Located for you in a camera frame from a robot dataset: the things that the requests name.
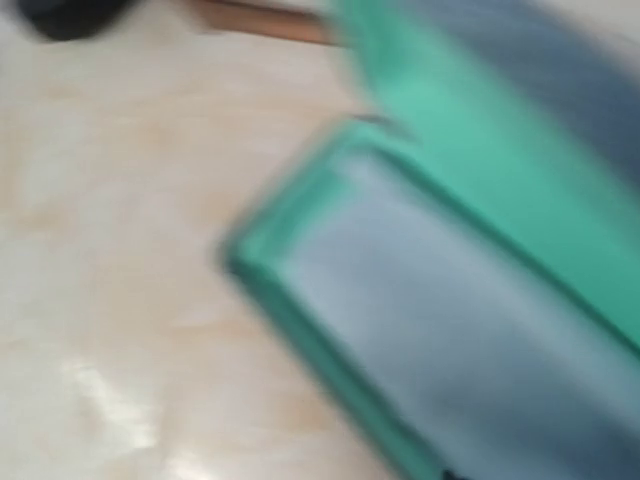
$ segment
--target dark round object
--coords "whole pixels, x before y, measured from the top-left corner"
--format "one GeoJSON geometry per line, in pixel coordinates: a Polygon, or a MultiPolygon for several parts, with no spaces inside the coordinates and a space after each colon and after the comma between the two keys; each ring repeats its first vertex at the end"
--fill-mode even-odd
{"type": "Polygon", "coordinates": [[[51,40],[92,37],[133,0],[16,0],[19,12],[51,40]]]}

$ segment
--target beige surface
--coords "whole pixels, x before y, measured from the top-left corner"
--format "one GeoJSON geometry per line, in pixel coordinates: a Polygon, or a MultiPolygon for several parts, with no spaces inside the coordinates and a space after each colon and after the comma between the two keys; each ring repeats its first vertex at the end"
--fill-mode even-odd
{"type": "Polygon", "coordinates": [[[388,478],[211,267],[355,110],[341,69],[195,32],[161,0],[86,43],[0,19],[0,478],[388,478]]]}

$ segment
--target brown object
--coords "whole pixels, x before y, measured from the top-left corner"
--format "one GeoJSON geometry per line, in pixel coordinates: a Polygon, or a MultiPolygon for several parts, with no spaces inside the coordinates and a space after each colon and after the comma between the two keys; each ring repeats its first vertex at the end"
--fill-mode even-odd
{"type": "Polygon", "coordinates": [[[217,30],[333,44],[322,17],[304,10],[233,0],[189,0],[189,3],[207,26],[217,30]]]}

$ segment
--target black object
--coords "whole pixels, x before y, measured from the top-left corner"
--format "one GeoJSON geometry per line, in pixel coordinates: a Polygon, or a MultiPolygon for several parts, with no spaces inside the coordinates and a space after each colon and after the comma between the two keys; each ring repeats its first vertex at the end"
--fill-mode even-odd
{"type": "Polygon", "coordinates": [[[135,0],[16,0],[19,12],[45,37],[89,38],[115,20],[135,0]]]}

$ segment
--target gray fabric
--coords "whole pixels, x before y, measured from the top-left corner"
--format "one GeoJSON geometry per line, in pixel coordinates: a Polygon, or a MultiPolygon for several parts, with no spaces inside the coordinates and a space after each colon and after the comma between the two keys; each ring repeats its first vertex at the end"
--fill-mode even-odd
{"type": "Polygon", "coordinates": [[[458,38],[640,186],[640,90],[527,0],[394,0],[458,38]]]}
{"type": "Polygon", "coordinates": [[[637,478],[637,359],[389,172],[345,175],[285,278],[401,421],[471,479],[637,478]]]}

